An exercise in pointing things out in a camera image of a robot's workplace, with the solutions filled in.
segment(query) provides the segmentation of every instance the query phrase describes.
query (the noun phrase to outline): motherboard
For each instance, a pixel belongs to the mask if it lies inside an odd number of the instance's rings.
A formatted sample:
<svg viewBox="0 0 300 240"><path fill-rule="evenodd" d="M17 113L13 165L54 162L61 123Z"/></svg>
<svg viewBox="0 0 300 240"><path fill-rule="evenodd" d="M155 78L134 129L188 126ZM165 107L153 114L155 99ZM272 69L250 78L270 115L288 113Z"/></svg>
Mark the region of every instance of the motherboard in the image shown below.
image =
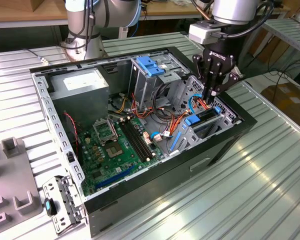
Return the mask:
<svg viewBox="0 0 300 240"><path fill-rule="evenodd" d="M85 196L164 158L160 149L144 137L147 132L138 118L114 123L106 121L78 135Z"/></svg>

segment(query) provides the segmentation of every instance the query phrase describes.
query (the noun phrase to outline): red wire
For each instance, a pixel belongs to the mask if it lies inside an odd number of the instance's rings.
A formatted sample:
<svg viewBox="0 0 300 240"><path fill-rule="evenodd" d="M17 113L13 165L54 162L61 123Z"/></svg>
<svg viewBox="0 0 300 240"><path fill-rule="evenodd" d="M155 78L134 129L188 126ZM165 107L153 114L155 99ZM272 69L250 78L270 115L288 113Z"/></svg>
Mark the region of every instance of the red wire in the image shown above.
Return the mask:
<svg viewBox="0 0 300 240"><path fill-rule="evenodd" d="M76 155L78 156L78 134L77 134L77 128L76 128L75 121L73 120L73 118L68 113L64 112L63 114L66 115L72 122L72 125L73 125L73 128L74 128L74 136L75 136Z"/></svg>

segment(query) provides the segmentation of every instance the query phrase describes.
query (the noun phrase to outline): green circuit board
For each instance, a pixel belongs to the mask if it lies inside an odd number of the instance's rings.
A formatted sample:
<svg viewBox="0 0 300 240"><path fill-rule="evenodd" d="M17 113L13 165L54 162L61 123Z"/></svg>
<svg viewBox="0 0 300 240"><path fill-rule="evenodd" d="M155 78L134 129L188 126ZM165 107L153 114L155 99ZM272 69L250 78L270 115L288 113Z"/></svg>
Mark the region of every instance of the green circuit board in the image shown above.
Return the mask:
<svg viewBox="0 0 300 240"><path fill-rule="evenodd" d="M145 130L139 119L133 118L130 123L135 128L138 128L139 135L141 135L142 138L142 133ZM117 141L108 141L104 146L99 142L97 133L93 127L78 135L82 146L82 161L80 164L85 175L85 180L82 184L85 196L102 189L96 186L100 183L104 183L105 180L109 180L111 177L116 178L119 174L126 172L129 174L125 176L129 176L158 162L164 157L160 149L152 144L152 148L148 147L148 149L154 153L155 156L149 161L141 161L132 147L132 144L120 128L120 125L114 123L113 126L118 135L118 139ZM99 133L106 133L107 129L109 129L107 125L101 125L97 130ZM103 187L109 186L122 178L123 177L120 177Z"/></svg>

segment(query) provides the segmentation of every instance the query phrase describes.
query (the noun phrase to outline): yellow wire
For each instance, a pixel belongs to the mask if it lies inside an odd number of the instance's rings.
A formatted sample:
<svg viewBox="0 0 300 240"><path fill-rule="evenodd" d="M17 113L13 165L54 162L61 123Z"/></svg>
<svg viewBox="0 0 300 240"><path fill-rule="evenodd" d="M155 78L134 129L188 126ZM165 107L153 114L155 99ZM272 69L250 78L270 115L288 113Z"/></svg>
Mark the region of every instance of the yellow wire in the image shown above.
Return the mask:
<svg viewBox="0 0 300 240"><path fill-rule="evenodd" d="M121 113L124 110L124 108L125 108L125 102L126 102L126 98L124 97L123 101L122 101L122 106L121 106L121 108L118 111L115 112L116 114L119 114L119 113Z"/></svg>

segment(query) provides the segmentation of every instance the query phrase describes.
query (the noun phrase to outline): aluminum extrusion table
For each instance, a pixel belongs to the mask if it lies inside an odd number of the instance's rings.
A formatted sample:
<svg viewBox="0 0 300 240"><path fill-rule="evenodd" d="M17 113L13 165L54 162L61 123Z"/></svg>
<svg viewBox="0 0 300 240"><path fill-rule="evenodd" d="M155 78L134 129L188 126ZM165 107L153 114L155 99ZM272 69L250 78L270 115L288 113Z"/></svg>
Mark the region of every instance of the aluminum extrusion table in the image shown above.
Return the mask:
<svg viewBox="0 0 300 240"><path fill-rule="evenodd" d="M110 56L167 46L188 58L201 51L180 33L104 41ZM58 47L34 51L52 64L68 61ZM42 184L65 170L28 71L40 65L23 50L0 53L0 140L23 138L43 201ZM228 94L257 119L256 126L217 164L95 239L300 239L300 128L246 83ZM57 237L43 211L0 233L0 240L81 240L88 232L81 223Z"/></svg>
<svg viewBox="0 0 300 240"><path fill-rule="evenodd" d="M255 51L254 56L264 49L267 42L270 41L273 36L280 38L282 41L285 41L294 48L287 59L293 59L294 55L298 51L300 52L300 23L291 18L271 19L267 20L262 27L269 33L265 36L258 49ZM289 61L282 66L281 69L284 69L288 66L288 64Z"/></svg>

